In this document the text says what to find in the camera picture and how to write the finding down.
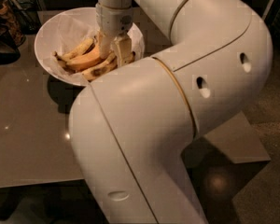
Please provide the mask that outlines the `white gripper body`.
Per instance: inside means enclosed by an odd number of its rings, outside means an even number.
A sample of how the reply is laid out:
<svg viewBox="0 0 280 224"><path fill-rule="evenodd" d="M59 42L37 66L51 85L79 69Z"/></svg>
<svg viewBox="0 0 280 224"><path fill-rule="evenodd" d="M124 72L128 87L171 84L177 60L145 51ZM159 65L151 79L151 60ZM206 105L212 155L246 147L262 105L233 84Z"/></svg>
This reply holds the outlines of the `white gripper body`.
<svg viewBox="0 0 280 224"><path fill-rule="evenodd" d="M99 30L107 36L128 33L133 26L133 9L111 8L96 4L96 20Z"/></svg>

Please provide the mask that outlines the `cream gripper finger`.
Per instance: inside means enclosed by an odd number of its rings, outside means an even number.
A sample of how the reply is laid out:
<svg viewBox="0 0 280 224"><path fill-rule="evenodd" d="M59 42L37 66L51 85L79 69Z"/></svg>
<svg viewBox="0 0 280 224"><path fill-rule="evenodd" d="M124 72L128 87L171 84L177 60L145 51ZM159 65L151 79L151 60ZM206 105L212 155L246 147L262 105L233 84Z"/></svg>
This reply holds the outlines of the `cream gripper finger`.
<svg viewBox="0 0 280 224"><path fill-rule="evenodd" d="M114 37L106 35L104 32L99 31L97 34L97 38L98 38L100 57L102 59L105 59L109 54L111 43L114 40Z"/></svg>
<svg viewBox="0 0 280 224"><path fill-rule="evenodd" d="M118 67L126 65L126 59L132 53L132 40L128 35L118 35L111 43L111 48L117 56Z"/></svg>

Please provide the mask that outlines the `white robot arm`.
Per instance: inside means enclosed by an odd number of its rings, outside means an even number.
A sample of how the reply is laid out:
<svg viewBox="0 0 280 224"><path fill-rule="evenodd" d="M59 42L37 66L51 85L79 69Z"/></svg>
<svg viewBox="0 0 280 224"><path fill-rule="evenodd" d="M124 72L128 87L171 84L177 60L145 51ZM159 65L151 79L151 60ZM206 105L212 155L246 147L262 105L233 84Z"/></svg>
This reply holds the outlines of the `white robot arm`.
<svg viewBox="0 0 280 224"><path fill-rule="evenodd" d="M171 47L79 94L72 149L109 224L206 224L182 151L259 94L272 66L270 33L241 0L99 0L100 27L116 30L111 11L131 2Z"/></svg>

